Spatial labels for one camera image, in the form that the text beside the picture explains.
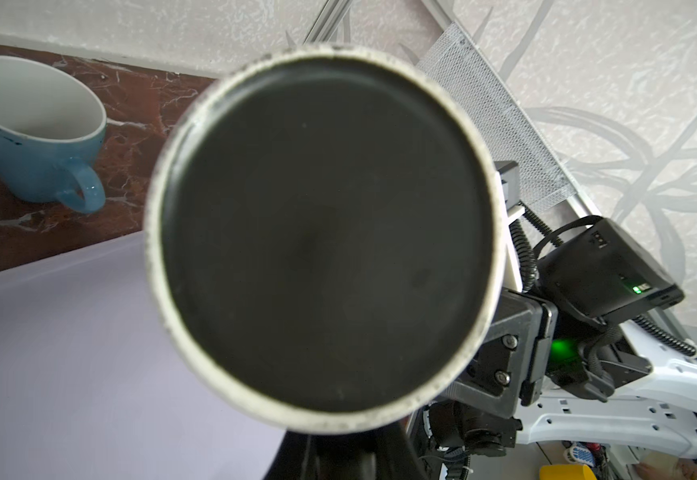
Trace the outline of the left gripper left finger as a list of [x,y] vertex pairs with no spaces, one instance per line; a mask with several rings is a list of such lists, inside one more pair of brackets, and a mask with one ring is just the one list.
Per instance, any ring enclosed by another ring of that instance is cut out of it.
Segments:
[[318,448],[322,436],[286,432],[264,480],[316,479]]

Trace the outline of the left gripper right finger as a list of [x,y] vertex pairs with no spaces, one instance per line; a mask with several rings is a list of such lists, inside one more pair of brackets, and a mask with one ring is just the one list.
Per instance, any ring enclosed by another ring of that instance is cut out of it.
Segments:
[[426,479],[422,462],[413,449],[406,427],[401,422],[374,430],[372,444],[376,456],[376,479]]

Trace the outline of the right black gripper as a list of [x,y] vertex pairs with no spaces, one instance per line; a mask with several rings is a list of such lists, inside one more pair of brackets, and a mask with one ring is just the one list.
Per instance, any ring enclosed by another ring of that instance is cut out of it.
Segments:
[[559,312],[545,300],[505,290],[487,335],[444,398],[498,418],[536,403],[554,341]]

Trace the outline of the black mug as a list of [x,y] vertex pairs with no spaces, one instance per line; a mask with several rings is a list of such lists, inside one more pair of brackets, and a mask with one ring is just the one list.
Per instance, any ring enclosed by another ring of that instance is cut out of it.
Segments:
[[152,174],[144,253],[164,329],[234,407],[369,431],[434,399],[496,312],[506,207],[458,103],[360,46],[264,56],[206,88]]

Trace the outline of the blue dotted square mug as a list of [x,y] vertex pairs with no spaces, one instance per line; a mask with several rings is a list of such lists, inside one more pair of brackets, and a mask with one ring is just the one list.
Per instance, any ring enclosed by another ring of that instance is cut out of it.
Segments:
[[102,100],[80,80],[0,55],[0,180],[17,198],[100,211],[106,192],[94,162],[106,120]]

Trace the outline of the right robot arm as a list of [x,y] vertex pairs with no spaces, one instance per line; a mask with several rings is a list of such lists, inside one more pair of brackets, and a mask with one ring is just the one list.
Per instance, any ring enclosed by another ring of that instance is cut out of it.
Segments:
[[475,358],[408,427],[426,478],[472,478],[476,455],[547,441],[697,462],[697,346],[665,328],[682,290],[611,220],[573,226],[562,240],[513,208],[510,290]]

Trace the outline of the lavender plastic tray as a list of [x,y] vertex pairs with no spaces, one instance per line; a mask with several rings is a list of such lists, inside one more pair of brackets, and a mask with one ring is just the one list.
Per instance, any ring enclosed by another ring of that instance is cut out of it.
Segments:
[[184,365],[142,235],[0,272],[0,479],[260,479],[282,436]]

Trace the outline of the aluminium frame rail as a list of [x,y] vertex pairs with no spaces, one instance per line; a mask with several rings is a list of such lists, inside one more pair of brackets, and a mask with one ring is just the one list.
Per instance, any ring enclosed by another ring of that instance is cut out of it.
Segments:
[[[420,4],[426,8],[428,14],[432,16],[442,30],[458,22],[454,10],[454,1],[421,0]],[[310,26],[310,30],[308,30],[302,43],[322,43],[332,40],[334,34],[338,31],[338,26],[349,15],[353,5],[353,0],[328,0],[324,2],[320,13],[316,16],[316,20]]]

